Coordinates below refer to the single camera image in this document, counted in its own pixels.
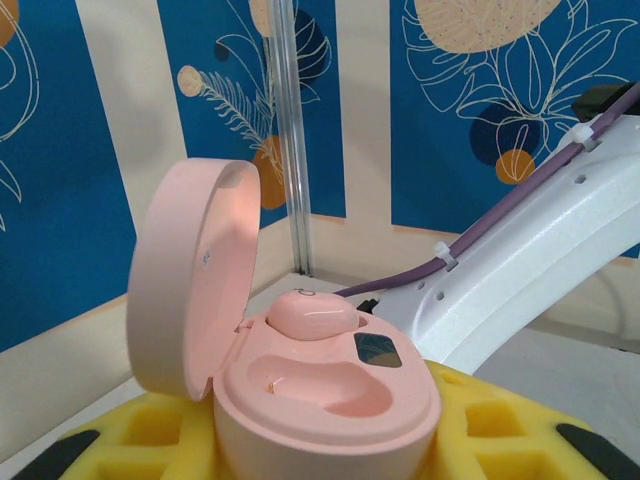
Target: small window on case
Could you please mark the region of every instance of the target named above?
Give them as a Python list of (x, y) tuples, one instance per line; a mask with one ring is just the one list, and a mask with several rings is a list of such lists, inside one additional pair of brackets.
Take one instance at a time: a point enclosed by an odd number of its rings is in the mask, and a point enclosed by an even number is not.
[(356, 333), (354, 338), (361, 362), (387, 368), (402, 366), (400, 355), (389, 337), (373, 333)]

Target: yellow foam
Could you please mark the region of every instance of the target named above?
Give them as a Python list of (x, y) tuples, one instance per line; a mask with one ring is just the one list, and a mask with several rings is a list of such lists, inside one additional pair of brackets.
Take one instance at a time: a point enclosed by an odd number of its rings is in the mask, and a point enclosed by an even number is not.
[[(420, 480), (605, 479), (556, 433), (558, 423), (589, 429), (583, 422), (427, 363), (443, 413)], [(233, 480), (217, 454), (211, 398), (145, 394), (65, 437), (89, 429), (100, 436), (60, 480)]]

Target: white robotic arm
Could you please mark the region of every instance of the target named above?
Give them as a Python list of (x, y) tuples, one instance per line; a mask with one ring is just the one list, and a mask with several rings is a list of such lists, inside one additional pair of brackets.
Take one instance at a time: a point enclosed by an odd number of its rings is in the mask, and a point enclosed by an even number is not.
[[(558, 150), (575, 140), (565, 135)], [(640, 242), (640, 117), (623, 116), (447, 271), (382, 293), (375, 315), (465, 373)]]

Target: white cable clip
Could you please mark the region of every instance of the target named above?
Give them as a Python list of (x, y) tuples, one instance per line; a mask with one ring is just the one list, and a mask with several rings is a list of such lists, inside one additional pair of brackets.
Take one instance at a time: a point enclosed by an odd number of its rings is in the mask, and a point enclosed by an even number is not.
[(447, 267), (446, 267), (447, 272), (450, 272), (451, 270), (454, 269), (456, 265), (458, 265), (458, 261), (455, 258), (453, 258), (453, 255), (451, 255), (451, 250), (449, 249), (446, 243), (444, 242), (436, 243), (436, 246), (434, 247), (434, 251), (436, 252), (436, 257), (438, 257), (440, 260), (444, 260), (444, 263), (447, 264)]
[(581, 143), (585, 152), (590, 152), (598, 146), (598, 142), (593, 139), (595, 132), (586, 123), (578, 123), (569, 130), (573, 137), (573, 143)]

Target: white platform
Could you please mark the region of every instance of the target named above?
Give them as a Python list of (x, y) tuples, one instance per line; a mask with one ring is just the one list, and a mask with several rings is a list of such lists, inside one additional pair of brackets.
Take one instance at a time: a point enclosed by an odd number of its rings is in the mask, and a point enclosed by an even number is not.
[[(250, 302), (248, 313), (267, 308), (293, 288), (333, 291), (340, 286), (288, 275)], [(370, 298), (354, 297), (354, 303)], [(480, 369), (477, 377), (589, 423), (640, 462), (640, 355), (525, 329)], [(8, 480), (58, 437), (143, 393), (131, 379), (0, 465)]]

